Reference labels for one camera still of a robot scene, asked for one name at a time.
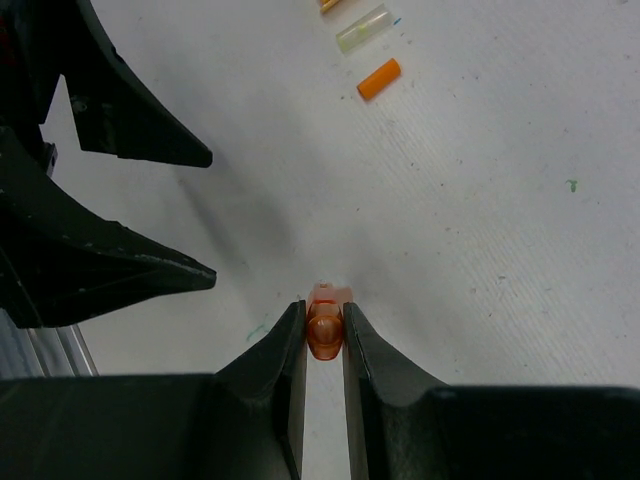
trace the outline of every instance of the orange block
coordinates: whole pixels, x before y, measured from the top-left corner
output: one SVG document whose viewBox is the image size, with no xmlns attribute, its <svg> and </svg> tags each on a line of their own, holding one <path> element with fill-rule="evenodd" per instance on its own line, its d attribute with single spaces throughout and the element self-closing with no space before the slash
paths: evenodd
<svg viewBox="0 0 640 480">
<path fill-rule="evenodd" d="M 395 58 L 392 58 L 358 85 L 358 91 L 360 95 L 362 95 L 362 98 L 371 100 L 384 90 L 387 85 L 398 78 L 401 73 L 400 65 L 396 62 Z"/>
</svg>

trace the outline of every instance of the green scribble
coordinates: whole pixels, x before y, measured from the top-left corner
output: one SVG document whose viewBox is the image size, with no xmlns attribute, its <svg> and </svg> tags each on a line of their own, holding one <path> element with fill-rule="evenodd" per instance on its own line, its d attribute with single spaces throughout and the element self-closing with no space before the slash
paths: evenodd
<svg viewBox="0 0 640 480">
<path fill-rule="evenodd" d="M 266 332 L 267 331 L 267 327 L 266 325 L 263 323 L 262 325 L 260 325 L 257 328 L 254 328 L 253 330 L 251 330 L 249 332 L 249 335 L 247 335 L 247 342 L 251 341 L 251 337 L 253 337 L 256 333 L 258 332 Z"/>
<path fill-rule="evenodd" d="M 569 184 L 569 188 L 571 189 L 571 193 L 576 193 L 576 190 L 578 189 L 578 181 L 577 180 L 567 180 L 566 182 L 564 182 L 564 184 Z"/>
</svg>

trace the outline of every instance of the white surface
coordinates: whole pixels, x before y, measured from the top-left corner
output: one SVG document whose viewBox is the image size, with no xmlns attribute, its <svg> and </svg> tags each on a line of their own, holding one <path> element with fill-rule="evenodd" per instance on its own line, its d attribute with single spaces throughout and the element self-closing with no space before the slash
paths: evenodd
<svg viewBox="0 0 640 480">
<path fill-rule="evenodd" d="M 446 382 L 640 386 L 640 2 L 389 0 L 401 22 L 343 56 L 377 3 L 94 0 L 216 164 L 82 153 L 60 93 L 54 178 L 219 271 L 85 323 L 98 369 L 218 370 L 325 279 Z M 309 382 L 305 479 L 348 478 L 340 365 Z"/>
</svg>

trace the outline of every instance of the reddish-orange object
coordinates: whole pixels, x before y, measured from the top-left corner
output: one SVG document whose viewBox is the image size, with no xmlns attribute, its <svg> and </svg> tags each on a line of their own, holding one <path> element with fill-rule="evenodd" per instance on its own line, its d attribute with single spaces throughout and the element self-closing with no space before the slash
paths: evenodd
<svg viewBox="0 0 640 480">
<path fill-rule="evenodd" d="M 307 302 L 307 342 L 318 360 L 333 360 L 340 353 L 344 338 L 342 307 L 353 301 L 350 288 L 335 288 L 330 283 L 313 287 Z"/>
<path fill-rule="evenodd" d="M 362 95 L 362 98 L 371 100 L 384 90 L 387 85 L 398 78 L 401 73 L 400 65 L 396 62 L 395 58 L 392 58 L 358 85 L 358 91 L 360 95 Z"/>
</svg>

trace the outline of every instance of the yellowish transparent tube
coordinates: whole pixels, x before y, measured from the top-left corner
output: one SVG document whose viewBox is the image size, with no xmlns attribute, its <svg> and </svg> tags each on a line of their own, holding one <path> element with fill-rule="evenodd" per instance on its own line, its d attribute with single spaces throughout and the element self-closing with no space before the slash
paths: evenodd
<svg viewBox="0 0 640 480">
<path fill-rule="evenodd" d="M 336 40 L 342 53 L 347 53 L 392 24 L 393 15 L 383 4 L 337 34 Z"/>
</svg>

